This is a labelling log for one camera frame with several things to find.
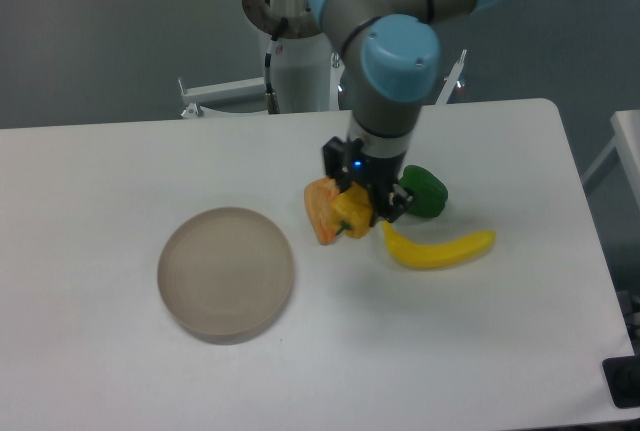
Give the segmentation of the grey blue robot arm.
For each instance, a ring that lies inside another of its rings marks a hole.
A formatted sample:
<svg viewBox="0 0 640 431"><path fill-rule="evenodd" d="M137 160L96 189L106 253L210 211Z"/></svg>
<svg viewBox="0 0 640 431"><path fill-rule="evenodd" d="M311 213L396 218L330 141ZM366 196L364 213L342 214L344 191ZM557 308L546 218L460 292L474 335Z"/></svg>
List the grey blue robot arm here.
<svg viewBox="0 0 640 431"><path fill-rule="evenodd" d="M392 222L413 204L398 181L421 106L438 75L433 24L500 0L264 0L269 34L295 36L312 16L351 76L355 91L345 139L324 145L326 174L341 190L362 186L373 220Z"/></svg>

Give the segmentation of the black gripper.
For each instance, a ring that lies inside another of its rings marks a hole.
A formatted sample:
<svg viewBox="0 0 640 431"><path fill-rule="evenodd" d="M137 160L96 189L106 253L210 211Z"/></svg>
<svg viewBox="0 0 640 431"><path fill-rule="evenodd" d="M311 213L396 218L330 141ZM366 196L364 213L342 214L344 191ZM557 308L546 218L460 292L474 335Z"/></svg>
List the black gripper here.
<svg viewBox="0 0 640 431"><path fill-rule="evenodd" d="M325 175L339 191L347 191L352 181L368 192L374 214L393 223L414 203L412 190L399 184L405 152L392 157L374 157L364 150L362 139L348 140L347 146L332 137L322 147Z"/></svg>

